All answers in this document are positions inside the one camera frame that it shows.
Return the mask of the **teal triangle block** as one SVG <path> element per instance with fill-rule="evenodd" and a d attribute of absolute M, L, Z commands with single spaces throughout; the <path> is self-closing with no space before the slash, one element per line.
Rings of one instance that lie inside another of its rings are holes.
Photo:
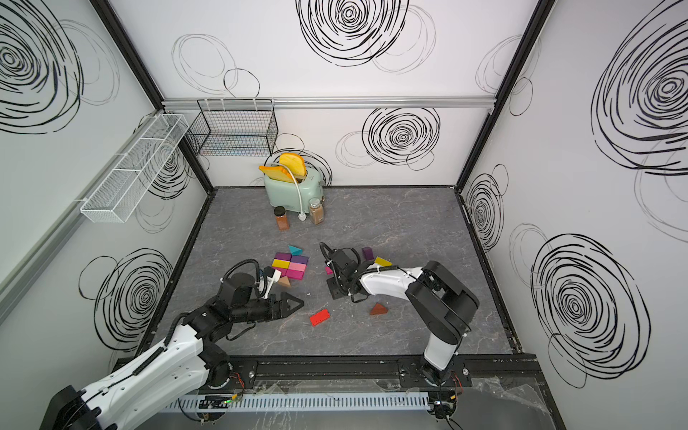
<path fill-rule="evenodd" d="M 290 254 L 292 255 L 302 255 L 304 253 L 304 250 L 300 247 L 294 247 L 293 245 L 289 245 L 288 249 L 290 249 Z"/>

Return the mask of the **yellow block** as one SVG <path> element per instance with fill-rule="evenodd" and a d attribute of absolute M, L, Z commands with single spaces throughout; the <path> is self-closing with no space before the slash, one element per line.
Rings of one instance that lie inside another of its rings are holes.
<path fill-rule="evenodd" d="M 378 264 L 378 265 L 381 266 L 381 267 L 390 267 L 390 266 L 392 266 L 392 263 L 391 263 L 391 262 L 389 262 L 388 260 L 385 260 L 385 259 L 383 259 L 383 258 L 381 258 L 381 257 L 376 257 L 376 259 L 374 260 L 374 263 L 375 263 L 375 264 Z"/>
<path fill-rule="evenodd" d="M 275 269 L 288 269 L 288 267 L 290 267 L 290 261 L 274 259 L 272 262 L 272 267 Z"/>

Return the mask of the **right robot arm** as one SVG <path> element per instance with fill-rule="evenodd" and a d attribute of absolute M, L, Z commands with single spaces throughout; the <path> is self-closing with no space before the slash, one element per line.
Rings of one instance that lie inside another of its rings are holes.
<path fill-rule="evenodd" d="M 480 305 L 477 296 L 437 261 L 415 268 L 383 266 L 364 260 L 351 247 L 331 248 L 324 242 L 319 247 L 333 272 L 327 280 L 332 297 L 360 303 L 371 296 L 389 296 L 410 302 L 430 331 L 422 372 L 431 383 L 444 383 L 455 353 L 471 331 Z"/>

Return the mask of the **brown spice jar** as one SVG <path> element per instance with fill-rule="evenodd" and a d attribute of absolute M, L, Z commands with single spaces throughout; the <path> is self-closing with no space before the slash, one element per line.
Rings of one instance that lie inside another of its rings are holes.
<path fill-rule="evenodd" d="M 277 206 L 273 210 L 276 223 L 279 231 L 287 231 L 290 229 L 290 221 L 288 220 L 288 211 L 283 206 Z"/>

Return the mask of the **beige spice jar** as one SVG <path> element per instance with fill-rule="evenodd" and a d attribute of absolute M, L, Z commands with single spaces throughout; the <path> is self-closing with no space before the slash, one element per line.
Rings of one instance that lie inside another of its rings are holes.
<path fill-rule="evenodd" d="M 309 200 L 310 218 L 313 224 L 319 225 L 324 222 L 324 206 L 321 198 L 312 198 Z"/>

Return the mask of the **red block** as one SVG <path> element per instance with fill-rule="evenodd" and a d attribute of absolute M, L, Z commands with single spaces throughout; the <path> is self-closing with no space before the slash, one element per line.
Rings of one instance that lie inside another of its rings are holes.
<path fill-rule="evenodd" d="M 309 317 L 309 321 L 312 327 L 316 327 L 323 322 L 328 321 L 331 318 L 331 314 L 328 309 L 323 309 Z"/>

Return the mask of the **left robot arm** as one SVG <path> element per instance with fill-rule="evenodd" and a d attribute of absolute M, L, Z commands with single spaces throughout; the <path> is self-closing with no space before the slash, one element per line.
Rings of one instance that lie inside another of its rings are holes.
<path fill-rule="evenodd" d="M 56 393 L 43 429 L 135 429 L 182 396 L 224 389 L 238 375 L 218 344 L 238 323 L 285 319 L 304 306 L 287 292 L 252 296 L 271 279 L 247 273 L 225 277 L 217 295 L 178 315 L 165 338 L 120 369 L 77 391 Z"/>

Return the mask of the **tan wooden block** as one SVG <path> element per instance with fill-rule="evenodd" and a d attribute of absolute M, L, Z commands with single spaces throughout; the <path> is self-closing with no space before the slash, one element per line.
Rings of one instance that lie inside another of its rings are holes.
<path fill-rule="evenodd" d="M 278 280 L 278 284 L 286 288 L 289 288 L 291 286 L 290 279 L 286 276 L 280 277 Z"/>

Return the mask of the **light pink block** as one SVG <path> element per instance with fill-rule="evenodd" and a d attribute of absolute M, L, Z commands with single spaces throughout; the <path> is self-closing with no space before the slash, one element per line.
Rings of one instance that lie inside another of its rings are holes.
<path fill-rule="evenodd" d="M 291 263 L 290 263 L 290 266 L 288 267 L 288 269 L 289 269 L 290 271 L 294 271 L 294 272 L 305 272 L 305 271 L 306 271 L 306 267 L 307 267 L 307 265 L 304 264 L 304 263 L 294 263 L 294 262 L 291 262 Z"/>

